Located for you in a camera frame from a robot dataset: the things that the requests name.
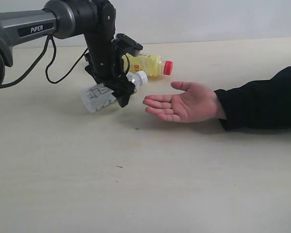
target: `human hand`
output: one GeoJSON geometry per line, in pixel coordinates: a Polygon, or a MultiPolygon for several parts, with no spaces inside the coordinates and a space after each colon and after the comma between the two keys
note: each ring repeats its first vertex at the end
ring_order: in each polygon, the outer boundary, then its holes
{"type": "Polygon", "coordinates": [[[172,82],[171,86],[184,93],[147,96],[143,101],[148,106],[145,111],[165,121],[183,123],[226,118],[217,95],[208,87],[187,82],[172,82]]]}

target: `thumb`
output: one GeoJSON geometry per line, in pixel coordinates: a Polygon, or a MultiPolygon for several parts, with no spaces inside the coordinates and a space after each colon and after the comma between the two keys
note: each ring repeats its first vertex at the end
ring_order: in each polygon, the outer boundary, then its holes
{"type": "Polygon", "coordinates": [[[191,87],[192,83],[188,82],[172,82],[171,86],[176,90],[187,91],[191,87]]]}

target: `black jacket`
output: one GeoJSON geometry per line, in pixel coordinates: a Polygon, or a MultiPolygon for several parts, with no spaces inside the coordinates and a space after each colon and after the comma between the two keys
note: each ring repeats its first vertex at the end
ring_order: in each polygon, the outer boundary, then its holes
{"type": "Polygon", "coordinates": [[[227,120],[220,120],[225,130],[291,128],[291,67],[270,80],[215,93],[226,114],[227,120]]]}

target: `finger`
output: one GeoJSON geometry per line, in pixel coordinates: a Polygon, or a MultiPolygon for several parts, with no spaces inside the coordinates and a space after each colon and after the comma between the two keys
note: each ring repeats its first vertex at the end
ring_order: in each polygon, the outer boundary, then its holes
{"type": "Polygon", "coordinates": [[[191,87],[192,83],[188,82],[172,82],[171,86],[176,90],[187,91],[191,87]]]}
{"type": "Polygon", "coordinates": [[[158,114],[157,117],[165,121],[181,122],[181,118],[176,114],[172,115],[158,114]]]}
{"type": "Polygon", "coordinates": [[[147,107],[145,109],[147,113],[157,115],[157,114],[165,114],[165,115],[172,115],[174,114],[174,110],[172,109],[157,109],[157,108],[152,108],[152,107],[147,107]]]}
{"type": "Polygon", "coordinates": [[[158,102],[170,103],[172,96],[173,95],[151,95],[151,96],[146,96],[145,100],[154,100],[158,102]]]}
{"type": "Polygon", "coordinates": [[[144,100],[143,104],[153,107],[153,108],[158,108],[158,109],[170,109],[171,108],[171,103],[167,102],[158,102],[154,100],[144,100]]]}

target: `plastic bottle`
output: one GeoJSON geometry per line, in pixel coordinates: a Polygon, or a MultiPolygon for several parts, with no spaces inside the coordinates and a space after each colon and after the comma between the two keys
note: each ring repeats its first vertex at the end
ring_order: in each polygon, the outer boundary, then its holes
{"type": "MultiPolygon", "coordinates": [[[[129,72],[127,74],[127,79],[135,84],[135,92],[148,81],[147,75],[143,71],[138,71],[136,73],[129,72]]],[[[84,89],[81,92],[81,98],[87,110],[90,113],[95,113],[116,101],[112,93],[113,90],[105,87],[103,83],[100,83],[84,89]]]]}
{"type": "MultiPolygon", "coordinates": [[[[139,56],[134,57],[127,54],[130,62],[129,71],[136,73],[143,70],[149,77],[158,77],[159,75],[171,75],[173,69],[173,62],[164,61],[159,55],[151,55],[141,53],[139,56]]],[[[127,69],[127,57],[124,55],[124,68],[127,69]]]]}

